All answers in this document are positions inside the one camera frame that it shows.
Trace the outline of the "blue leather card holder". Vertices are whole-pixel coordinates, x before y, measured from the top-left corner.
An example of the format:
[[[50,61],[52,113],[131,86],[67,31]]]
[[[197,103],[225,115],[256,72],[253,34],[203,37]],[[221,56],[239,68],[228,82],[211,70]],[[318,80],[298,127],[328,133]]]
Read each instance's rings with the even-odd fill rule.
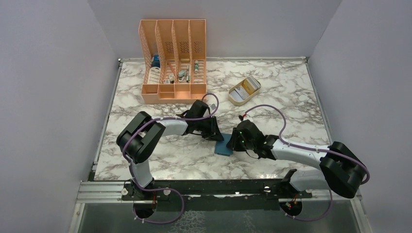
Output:
[[[230,148],[228,148],[226,145],[231,138],[231,134],[223,133],[222,136],[223,136],[223,141],[216,141],[214,153],[216,155],[230,156],[233,154],[233,151]]]

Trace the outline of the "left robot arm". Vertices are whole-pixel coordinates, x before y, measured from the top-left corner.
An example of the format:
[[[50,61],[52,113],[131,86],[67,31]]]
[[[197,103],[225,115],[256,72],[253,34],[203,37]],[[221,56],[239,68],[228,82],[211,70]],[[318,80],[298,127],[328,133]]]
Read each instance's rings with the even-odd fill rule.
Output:
[[[118,135],[116,144],[130,164],[134,193],[140,199],[152,195],[150,184],[154,178],[150,171],[149,157],[160,138],[171,135],[184,136],[199,132],[209,141],[224,141],[216,117],[203,101],[196,100],[189,110],[175,117],[152,118],[147,112],[139,112]]]

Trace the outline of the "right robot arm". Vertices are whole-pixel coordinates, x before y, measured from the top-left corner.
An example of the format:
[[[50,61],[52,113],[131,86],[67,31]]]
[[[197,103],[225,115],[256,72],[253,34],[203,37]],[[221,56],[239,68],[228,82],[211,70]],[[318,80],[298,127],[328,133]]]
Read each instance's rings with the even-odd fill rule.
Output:
[[[280,135],[264,135],[249,120],[233,128],[226,144],[232,151],[252,150],[258,158],[292,161],[311,167],[295,171],[280,185],[281,193],[291,198],[299,191],[331,190],[341,197],[353,198],[367,174],[365,165],[340,142],[331,146],[292,143]]]

